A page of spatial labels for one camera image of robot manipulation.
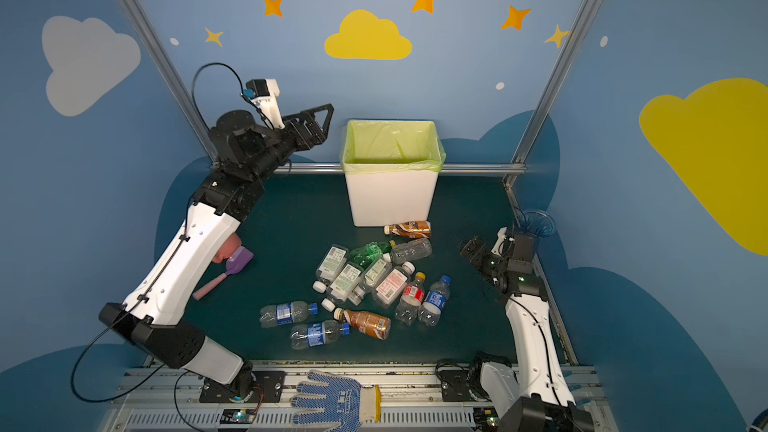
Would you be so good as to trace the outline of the blue label bottle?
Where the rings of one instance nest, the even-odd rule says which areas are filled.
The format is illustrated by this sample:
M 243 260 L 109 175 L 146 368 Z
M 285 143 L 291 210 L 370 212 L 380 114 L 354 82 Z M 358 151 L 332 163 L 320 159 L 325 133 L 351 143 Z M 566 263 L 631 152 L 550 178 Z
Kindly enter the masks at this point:
M 451 282 L 449 276 L 442 275 L 430 285 L 418 312 L 418 319 L 425 326 L 434 327 L 439 322 L 445 304 L 450 298 Z
M 350 325 L 335 320 L 299 324 L 291 329 L 290 345 L 300 351 L 334 343 L 350 333 Z
M 316 303 L 293 301 L 288 303 L 267 305 L 260 310 L 260 325 L 262 328 L 273 328 L 304 322 L 318 314 Z

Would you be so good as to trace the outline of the red label yellow cap bottle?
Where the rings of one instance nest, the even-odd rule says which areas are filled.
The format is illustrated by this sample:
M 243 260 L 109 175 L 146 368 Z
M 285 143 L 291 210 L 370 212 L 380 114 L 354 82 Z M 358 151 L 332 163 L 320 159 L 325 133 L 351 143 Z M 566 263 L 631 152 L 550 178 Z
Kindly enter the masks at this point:
M 395 319 L 397 321 L 407 326 L 411 326 L 416 321 L 420 306 L 425 297 L 425 280 L 425 274 L 417 272 L 414 278 L 406 284 L 395 310 Z

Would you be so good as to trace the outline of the brown coffee bottle front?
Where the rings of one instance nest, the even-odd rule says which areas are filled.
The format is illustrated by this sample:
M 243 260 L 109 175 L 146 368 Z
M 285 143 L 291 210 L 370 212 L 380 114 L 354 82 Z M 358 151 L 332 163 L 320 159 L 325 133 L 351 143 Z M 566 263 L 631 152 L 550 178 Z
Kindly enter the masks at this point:
M 348 324 L 351 329 L 356 329 L 360 333 L 378 340 L 384 341 L 389 337 L 391 320 L 387 317 L 371 312 L 342 308 L 337 308 L 333 312 L 333 317 L 343 324 Z

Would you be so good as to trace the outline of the blue label bottle front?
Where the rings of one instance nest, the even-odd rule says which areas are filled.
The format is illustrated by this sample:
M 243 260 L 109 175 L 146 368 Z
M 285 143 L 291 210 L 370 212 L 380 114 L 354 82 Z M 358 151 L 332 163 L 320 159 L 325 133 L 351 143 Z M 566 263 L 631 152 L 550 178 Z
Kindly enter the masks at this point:
M 335 320 L 299 324 L 291 329 L 290 345 L 300 351 L 334 343 L 350 333 L 350 325 Z

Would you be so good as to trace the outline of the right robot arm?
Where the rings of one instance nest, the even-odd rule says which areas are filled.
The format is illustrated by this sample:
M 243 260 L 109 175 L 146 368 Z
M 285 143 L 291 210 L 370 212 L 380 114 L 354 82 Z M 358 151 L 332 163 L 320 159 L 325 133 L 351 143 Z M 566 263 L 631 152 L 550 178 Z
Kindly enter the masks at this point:
M 499 431 L 593 431 L 561 369 L 550 325 L 550 299 L 532 268 L 533 239 L 505 227 L 492 247 L 472 237 L 460 255 L 501 294 L 512 328 L 517 370 L 499 359 L 476 361 L 471 374 L 498 416 Z

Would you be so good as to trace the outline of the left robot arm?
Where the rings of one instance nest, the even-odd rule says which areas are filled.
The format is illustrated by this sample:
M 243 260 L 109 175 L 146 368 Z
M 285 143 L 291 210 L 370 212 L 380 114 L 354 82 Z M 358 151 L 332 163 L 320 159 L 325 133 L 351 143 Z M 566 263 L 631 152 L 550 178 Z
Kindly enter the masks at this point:
M 247 110 L 223 114 L 208 135 L 218 162 L 191 197 L 174 240 L 146 278 L 99 319 L 166 366 L 216 382 L 237 398 L 253 388 L 252 367 L 183 318 L 208 265 L 249 216 L 266 180 L 291 155 L 321 145 L 330 131 L 330 104 L 284 117 L 280 129 L 257 124 Z

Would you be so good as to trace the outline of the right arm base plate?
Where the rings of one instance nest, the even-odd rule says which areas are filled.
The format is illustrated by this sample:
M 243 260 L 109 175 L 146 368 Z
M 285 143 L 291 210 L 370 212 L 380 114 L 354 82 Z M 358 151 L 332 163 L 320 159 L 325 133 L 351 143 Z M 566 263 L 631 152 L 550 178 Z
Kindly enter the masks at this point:
M 468 373 L 460 368 L 440 368 L 435 371 L 440 382 L 444 402 L 477 402 L 479 396 L 472 390 Z

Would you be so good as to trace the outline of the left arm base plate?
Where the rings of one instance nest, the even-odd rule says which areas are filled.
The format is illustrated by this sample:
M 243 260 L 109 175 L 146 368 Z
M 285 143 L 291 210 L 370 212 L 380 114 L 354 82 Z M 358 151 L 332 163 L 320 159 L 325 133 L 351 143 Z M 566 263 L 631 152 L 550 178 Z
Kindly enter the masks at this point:
M 206 378 L 199 402 L 236 405 L 278 403 L 285 378 L 286 373 L 277 370 L 252 370 L 248 375 L 241 373 L 227 385 Z

